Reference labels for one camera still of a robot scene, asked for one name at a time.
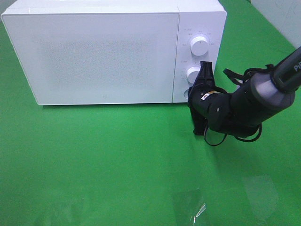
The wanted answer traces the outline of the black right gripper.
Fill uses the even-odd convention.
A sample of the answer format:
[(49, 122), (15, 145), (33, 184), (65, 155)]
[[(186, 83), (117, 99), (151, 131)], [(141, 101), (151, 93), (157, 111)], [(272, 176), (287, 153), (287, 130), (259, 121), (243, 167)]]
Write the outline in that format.
[(211, 61), (200, 61), (200, 71), (188, 91), (193, 133), (203, 136), (206, 118), (227, 118), (227, 92), (215, 86)]

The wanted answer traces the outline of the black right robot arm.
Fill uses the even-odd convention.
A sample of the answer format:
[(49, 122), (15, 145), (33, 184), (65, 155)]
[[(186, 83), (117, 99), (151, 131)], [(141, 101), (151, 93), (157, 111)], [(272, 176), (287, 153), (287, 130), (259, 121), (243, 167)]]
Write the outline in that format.
[(224, 69), (239, 88), (228, 93), (216, 86), (212, 63), (200, 62), (200, 70), (188, 91), (193, 133), (206, 136), (208, 129), (253, 142), (262, 133), (262, 123), (290, 107), (301, 85), (301, 50), (296, 49), (277, 65), (249, 68), (244, 74)]

